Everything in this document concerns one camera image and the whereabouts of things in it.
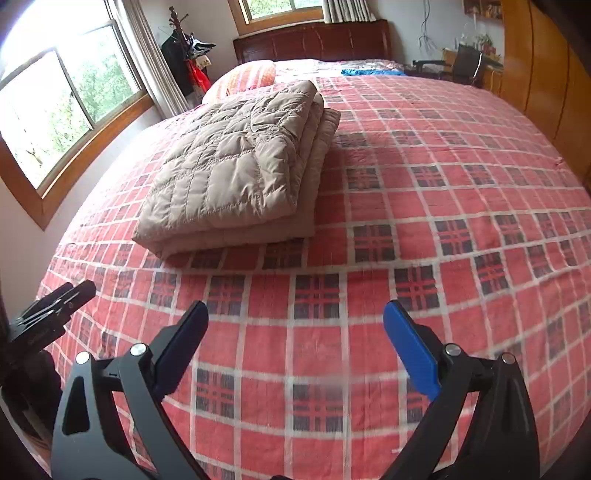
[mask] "window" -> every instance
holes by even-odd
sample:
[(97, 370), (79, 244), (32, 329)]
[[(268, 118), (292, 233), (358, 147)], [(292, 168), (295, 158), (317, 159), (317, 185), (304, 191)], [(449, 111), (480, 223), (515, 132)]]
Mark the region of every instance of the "window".
[(0, 132), (41, 194), (81, 144), (142, 91), (103, 0), (35, 1), (0, 59)]
[(320, 20), (322, 0), (228, 0), (240, 35)]

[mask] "window pane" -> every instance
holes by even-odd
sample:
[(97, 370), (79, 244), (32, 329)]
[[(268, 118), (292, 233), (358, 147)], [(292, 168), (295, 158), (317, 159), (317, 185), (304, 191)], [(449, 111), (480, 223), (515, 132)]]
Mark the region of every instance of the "window pane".
[(296, 8), (322, 7), (322, 0), (294, 0)]
[(95, 30), (60, 46), (59, 53), (95, 122), (139, 92), (112, 27)]
[(0, 133), (37, 188), (89, 130), (54, 52), (0, 90)]
[(0, 78), (39, 52), (108, 21), (103, 0), (35, 0), (2, 45)]
[(248, 0), (253, 18), (291, 11), (290, 0)]

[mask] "pillow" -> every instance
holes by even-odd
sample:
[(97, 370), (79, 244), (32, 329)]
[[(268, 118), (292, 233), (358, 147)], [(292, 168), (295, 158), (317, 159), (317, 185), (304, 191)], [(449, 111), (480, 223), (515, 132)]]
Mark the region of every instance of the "pillow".
[(267, 87), (274, 83), (274, 61), (250, 61), (229, 71), (214, 83), (203, 97), (203, 103), (218, 102), (235, 93)]

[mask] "curtain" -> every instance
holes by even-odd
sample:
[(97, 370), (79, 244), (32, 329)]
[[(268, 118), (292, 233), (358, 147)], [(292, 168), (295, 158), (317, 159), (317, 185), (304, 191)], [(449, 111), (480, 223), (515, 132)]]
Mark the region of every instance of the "curtain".
[(189, 110), (156, 45), (139, 0), (109, 0), (109, 3), (139, 75), (162, 117), (170, 118)]
[(375, 16), (366, 0), (323, 0), (322, 10), (326, 23), (372, 22)]

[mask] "blue cloth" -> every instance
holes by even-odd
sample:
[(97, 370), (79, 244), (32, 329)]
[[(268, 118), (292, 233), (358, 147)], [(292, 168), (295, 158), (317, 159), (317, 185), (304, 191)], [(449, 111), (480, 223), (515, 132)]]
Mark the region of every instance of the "blue cloth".
[(406, 77), (404, 72), (398, 70), (358, 70), (358, 69), (343, 69), (341, 74), (346, 77), (355, 77), (360, 75), (396, 75), (398, 77)]

